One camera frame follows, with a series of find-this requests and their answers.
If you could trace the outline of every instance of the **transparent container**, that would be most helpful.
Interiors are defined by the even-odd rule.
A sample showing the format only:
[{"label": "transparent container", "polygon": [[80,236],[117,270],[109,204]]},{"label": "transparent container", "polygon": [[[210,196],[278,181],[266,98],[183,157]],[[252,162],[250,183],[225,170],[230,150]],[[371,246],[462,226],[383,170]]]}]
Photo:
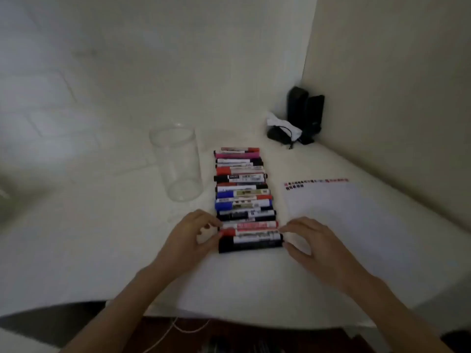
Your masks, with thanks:
[{"label": "transparent container", "polygon": [[203,181],[195,129],[175,124],[152,129],[149,138],[168,197],[176,202],[198,197]]}]

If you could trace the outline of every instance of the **left hand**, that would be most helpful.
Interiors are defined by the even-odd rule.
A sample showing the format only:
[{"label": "left hand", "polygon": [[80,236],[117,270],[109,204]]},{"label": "left hand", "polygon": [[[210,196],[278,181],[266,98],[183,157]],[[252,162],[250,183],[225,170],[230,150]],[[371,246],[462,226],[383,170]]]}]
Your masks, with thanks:
[{"label": "left hand", "polygon": [[222,226],[222,222],[201,209],[188,213],[175,225],[150,267],[158,270],[170,281],[190,271],[211,250],[218,247],[221,237],[219,234],[202,244],[196,242],[196,236],[201,234],[201,229],[209,229],[210,225],[218,227]]}]

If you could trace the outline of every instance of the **desk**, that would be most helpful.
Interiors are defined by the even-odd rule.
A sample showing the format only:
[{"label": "desk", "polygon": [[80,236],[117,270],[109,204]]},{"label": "desk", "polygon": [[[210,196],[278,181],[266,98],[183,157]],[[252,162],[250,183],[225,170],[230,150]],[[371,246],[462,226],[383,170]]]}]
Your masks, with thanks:
[{"label": "desk", "polygon": [[[211,212],[213,149],[261,148],[278,219],[289,218],[282,196],[286,180],[349,178],[399,217],[421,243],[423,285],[392,290],[409,307],[430,300],[471,272],[471,236],[320,144],[294,149],[253,129],[199,129],[204,182],[194,201],[170,201],[155,166],[113,180],[56,192],[0,234],[0,315],[116,296],[157,254],[172,227],[191,210]],[[325,287],[284,249],[211,254],[171,284],[156,304],[196,315],[281,328],[327,328],[367,317],[348,297]]]}]

